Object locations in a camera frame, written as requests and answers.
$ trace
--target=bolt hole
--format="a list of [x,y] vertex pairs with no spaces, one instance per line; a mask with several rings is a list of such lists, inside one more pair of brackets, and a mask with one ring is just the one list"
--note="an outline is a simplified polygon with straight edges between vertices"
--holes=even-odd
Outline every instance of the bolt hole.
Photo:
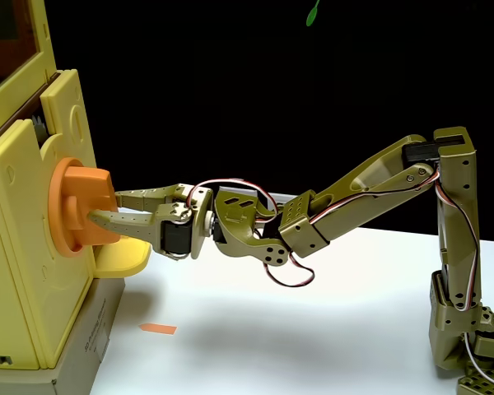
[[1,356],[0,355],[0,365],[13,365],[13,361],[10,356]]

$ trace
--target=gray base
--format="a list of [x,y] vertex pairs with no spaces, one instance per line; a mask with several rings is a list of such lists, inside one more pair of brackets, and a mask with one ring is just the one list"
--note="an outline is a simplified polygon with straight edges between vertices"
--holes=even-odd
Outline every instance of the gray base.
[[55,369],[0,369],[0,395],[89,395],[123,290],[124,279],[95,279]]

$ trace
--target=black background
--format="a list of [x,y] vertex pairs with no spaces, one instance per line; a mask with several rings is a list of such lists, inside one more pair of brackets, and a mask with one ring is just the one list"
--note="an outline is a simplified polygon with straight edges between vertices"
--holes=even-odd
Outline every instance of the black background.
[[[314,0],[168,3],[46,0],[116,189],[237,177],[320,191],[408,134],[465,126],[494,240],[494,2],[320,0],[310,28]],[[369,226],[435,234],[436,198]]]

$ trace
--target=orange knob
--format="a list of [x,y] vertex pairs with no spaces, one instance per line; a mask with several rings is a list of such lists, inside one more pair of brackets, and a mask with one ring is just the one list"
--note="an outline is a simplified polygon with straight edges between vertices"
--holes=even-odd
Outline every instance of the orange knob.
[[117,211],[110,172],[83,167],[64,158],[49,185],[48,219],[55,247],[64,257],[75,257],[84,245],[111,244],[120,236],[88,220],[92,210]]

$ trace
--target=orange paper piece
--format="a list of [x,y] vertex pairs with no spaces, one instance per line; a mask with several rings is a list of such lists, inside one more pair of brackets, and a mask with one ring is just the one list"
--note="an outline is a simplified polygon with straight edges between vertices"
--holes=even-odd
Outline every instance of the orange paper piece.
[[145,332],[162,333],[164,335],[173,335],[178,327],[170,325],[159,325],[157,323],[144,323],[139,327]]

